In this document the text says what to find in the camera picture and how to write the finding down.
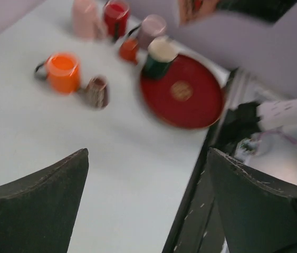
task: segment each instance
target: mug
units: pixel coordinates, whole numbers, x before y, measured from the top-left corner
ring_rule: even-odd
[[[39,73],[43,67],[45,75]],[[51,87],[60,93],[69,94],[80,87],[80,63],[69,53],[52,54],[36,67],[34,75],[39,80],[48,80]]]
[[[104,108],[109,103],[107,80],[104,76],[97,76],[89,82],[85,89],[87,101],[90,106]]]
[[[149,44],[155,38],[166,34],[167,23],[161,16],[151,14],[148,15],[139,26],[132,29],[128,33],[128,36],[130,36],[137,29],[140,29],[137,36],[139,47],[147,50]]]
[[[108,34],[116,41],[123,37],[130,16],[129,4],[124,0],[109,0],[104,6],[104,21],[108,27]]]
[[[170,38],[166,36],[155,38],[148,46],[143,74],[151,79],[161,79],[166,75],[177,55]]]
[[[128,38],[119,49],[119,55],[126,61],[138,64],[137,53],[139,50],[138,41],[135,38]]]
[[[72,26],[76,36],[87,39],[102,39],[107,36],[107,26],[99,17],[95,0],[74,0]]]

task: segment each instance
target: green mug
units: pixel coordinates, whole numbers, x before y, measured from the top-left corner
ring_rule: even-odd
[[[148,46],[148,55],[143,67],[144,76],[156,80],[163,78],[177,55],[168,37],[155,38]]]

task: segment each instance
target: white table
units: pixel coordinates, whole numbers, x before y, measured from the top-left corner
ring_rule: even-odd
[[[48,0],[0,35],[0,185],[88,148],[90,170],[69,252],[159,253],[207,131],[172,128],[146,111],[136,90],[140,66],[118,59],[121,41],[75,38],[71,4]],[[137,23],[132,19],[130,27]],[[225,82],[224,69],[180,48]],[[85,84],[107,76],[111,100],[104,110],[34,80],[36,64],[55,51],[81,59]]]

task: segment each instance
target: mug handle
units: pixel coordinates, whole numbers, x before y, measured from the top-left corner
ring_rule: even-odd
[[[120,23],[116,22],[115,28],[114,28],[113,43],[117,42],[117,40],[119,39],[119,28],[120,28]]]
[[[141,27],[141,24],[137,25],[136,27],[134,27],[132,30],[130,30],[127,34],[127,38],[129,38],[129,36],[131,36],[137,29],[139,29]]]
[[[45,81],[47,79],[47,77],[48,77],[47,73],[46,74],[41,74],[41,73],[38,72],[41,68],[44,67],[45,63],[46,62],[42,62],[42,63],[38,64],[38,66],[34,70],[34,77],[36,79],[38,79],[38,80],[41,80],[41,81]]]

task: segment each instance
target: small orange cup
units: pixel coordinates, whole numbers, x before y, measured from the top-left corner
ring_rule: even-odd
[[[45,74],[39,73],[41,68],[45,68]],[[51,87],[60,93],[70,94],[80,87],[80,63],[69,53],[52,54],[36,67],[34,74],[39,80],[48,80]]]
[[[137,53],[139,50],[138,41],[134,38],[128,38],[119,49],[119,55],[126,61],[138,64]]]

